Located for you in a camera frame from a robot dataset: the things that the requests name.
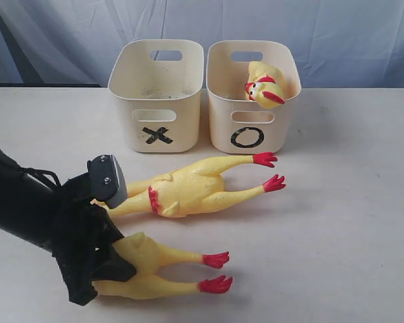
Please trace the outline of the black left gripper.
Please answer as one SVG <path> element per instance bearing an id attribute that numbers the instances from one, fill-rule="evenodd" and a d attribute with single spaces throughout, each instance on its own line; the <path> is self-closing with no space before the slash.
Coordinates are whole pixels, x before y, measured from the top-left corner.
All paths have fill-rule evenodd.
<path id="1" fill-rule="evenodd" d="M 94 281 L 127 282 L 137 274 L 118 251 L 122 235 L 105 209 L 91 203 L 90 179 L 77 176 L 57 191 L 59 209 L 52 226 L 52 255 L 57 261 L 71 303 L 84 306 L 98 292 Z"/>

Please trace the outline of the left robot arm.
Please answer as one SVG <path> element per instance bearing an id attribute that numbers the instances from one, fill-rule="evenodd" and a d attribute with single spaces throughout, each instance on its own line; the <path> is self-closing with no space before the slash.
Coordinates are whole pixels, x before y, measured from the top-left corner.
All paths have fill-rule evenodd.
<path id="1" fill-rule="evenodd" d="M 87 172 L 61 184 L 48 170 L 23 168 L 0 149 L 0 229 L 57 261 L 69 301 L 84 306 L 97 296 L 94 281 L 126 282 L 136 268 L 113 244 L 123 234 L 96 199 L 113 209 L 127 198 L 115 156 L 87 162 Z"/>

